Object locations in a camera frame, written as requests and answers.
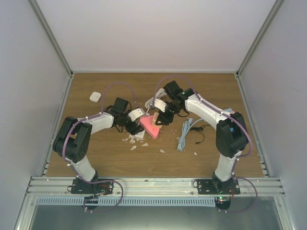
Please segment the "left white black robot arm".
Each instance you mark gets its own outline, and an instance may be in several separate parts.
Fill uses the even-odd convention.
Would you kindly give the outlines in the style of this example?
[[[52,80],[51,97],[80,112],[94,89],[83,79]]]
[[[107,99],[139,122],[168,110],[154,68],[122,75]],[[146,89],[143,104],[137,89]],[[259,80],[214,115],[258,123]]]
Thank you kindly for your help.
[[[76,178],[83,181],[82,188],[89,194],[99,188],[97,172],[86,156],[91,135],[113,127],[119,133],[126,129],[131,135],[143,131],[137,120],[145,116],[144,110],[139,107],[128,110],[128,106],[131,106],[129,101],[116,98],[113,105],[96,115],[84,118],[68,116],[53,141],[53,151],[72,167]]]

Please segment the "white power strip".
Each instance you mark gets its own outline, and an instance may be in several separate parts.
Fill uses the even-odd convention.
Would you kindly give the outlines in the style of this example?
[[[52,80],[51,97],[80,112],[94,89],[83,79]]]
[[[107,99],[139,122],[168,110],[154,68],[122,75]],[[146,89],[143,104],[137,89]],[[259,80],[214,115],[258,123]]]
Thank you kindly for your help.
[[[134,137],[135,137],[136,139],[138,139],[138,140],[143,140],[144,134],[145,134],[145,130],[143,130],[143,131],[141,131],[141,132],[135,134]]]

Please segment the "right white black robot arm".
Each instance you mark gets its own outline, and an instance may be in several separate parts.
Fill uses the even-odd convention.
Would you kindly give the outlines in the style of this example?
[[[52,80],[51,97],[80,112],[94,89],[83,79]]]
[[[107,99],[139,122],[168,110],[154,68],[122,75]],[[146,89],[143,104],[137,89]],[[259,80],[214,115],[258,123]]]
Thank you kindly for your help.
[[[225,193],[234,184],[236,163],[244,157],[243,150],[249,146],[249,152],[253,151],[242,114],[222,110],[205,100],[193,87],[183,90],[174,80],[165,85],[163,90],[171,101],[159,102],[154,96],[150,104],[159,110],[156,125],[167,126],[173,122],[175,115],[185,111],[199,116],[215,129],[215,144],[220,156],[213,173],[212,186],[216,193]]]

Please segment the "small white charger plug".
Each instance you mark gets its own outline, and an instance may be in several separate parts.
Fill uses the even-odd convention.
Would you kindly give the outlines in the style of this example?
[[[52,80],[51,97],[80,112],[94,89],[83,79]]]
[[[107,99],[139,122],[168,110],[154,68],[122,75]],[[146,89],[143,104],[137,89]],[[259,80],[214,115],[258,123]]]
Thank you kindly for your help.
[[[91,102],[97,103],[97,102],[99,102],[100,98],[101,98],[101,93],[99,93],[99,92],[92,92],[92,94],[89,97],[89,100]]]

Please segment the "pink triangular power socket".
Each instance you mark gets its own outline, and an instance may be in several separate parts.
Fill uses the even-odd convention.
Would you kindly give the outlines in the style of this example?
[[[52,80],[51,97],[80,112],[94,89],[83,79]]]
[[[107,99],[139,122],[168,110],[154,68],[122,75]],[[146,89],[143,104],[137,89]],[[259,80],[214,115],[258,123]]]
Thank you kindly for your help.
[[[140,125],[143,127],[143,129],[153,138],[157,139],[158,134],[160,131],[160,128],[156,125],[152,125],[153,122],[153,115],[142,117],[140,119]]]

